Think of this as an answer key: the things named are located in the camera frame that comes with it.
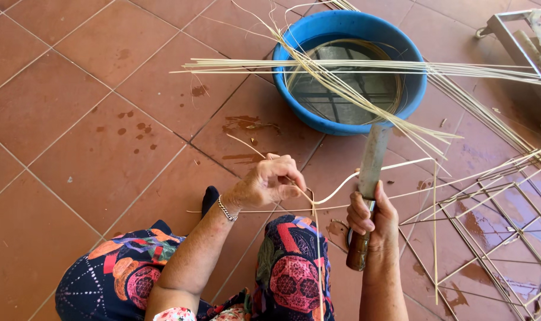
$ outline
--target blue basin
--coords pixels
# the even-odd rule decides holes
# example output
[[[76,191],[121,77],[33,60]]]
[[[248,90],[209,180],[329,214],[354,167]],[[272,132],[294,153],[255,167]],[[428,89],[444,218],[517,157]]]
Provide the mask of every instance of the blue basin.
[[[285,40],[289,44],[297,44],[311,41],[317,37],[331,36],[331,39],[356,38],[372,42],[381,42],[394,49],[380,45],[393,60],[401,61],[423,61],[421,53],[401,30],[389,22],[370,14],[348,11],[332,10],[319,12],[308,17],[300,19],[294,25],[290,26],[284,34]],[[288,52],[277,44],[273,52],[273,60],[291,59]],[[273,71],[283,71],[284,67],[274,67]],[[311,113],[300,105],[286,88],[284,74],[273,74],[274,84],[278,92],[286,100],[296,116],[305,122],[308,126],[318,131],[330,135],[356,135],[370,132],[371,125],[346,125],[324,119]],[[396,110],[395,115],[402,119],[407,119],[419,106],[425,89],[427,87],[426,74],[408,74],[405,77],[404,92],[401,104]]]

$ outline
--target colorful dress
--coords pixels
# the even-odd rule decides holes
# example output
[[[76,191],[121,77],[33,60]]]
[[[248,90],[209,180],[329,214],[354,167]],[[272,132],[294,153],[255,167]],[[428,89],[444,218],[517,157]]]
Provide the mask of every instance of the colorful dress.
[[[220,306],[200,301],[197,315],[174,307],[155,316],[174,320],[334,320],[327,239],[319,234],[322,273],[317,269],[317,230],[304,216],[284,215],[266,225],[258,253],[253,294],[244,289]],[[56,290],[62,321],[144,320],[147,299],[163,267],[185,237],[163,221],[148,230],[119,235],[79,258]],[[322,288],[318,287],[318,278]],[[324,295],[320,302],[319,291]]]

